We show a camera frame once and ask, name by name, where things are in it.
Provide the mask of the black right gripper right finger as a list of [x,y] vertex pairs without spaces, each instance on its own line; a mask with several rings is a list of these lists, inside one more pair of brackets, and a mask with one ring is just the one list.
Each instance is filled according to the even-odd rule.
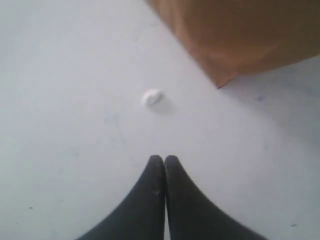
[[264,240],[214,205],[195,185],[178,157],[164,161],[166,207],[172,240]]

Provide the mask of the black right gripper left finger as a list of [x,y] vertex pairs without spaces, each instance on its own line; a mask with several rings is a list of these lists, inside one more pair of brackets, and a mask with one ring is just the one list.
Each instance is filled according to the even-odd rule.
[[152,155],[123,201],[80,240],[163,240],[166,179],[163,159]]

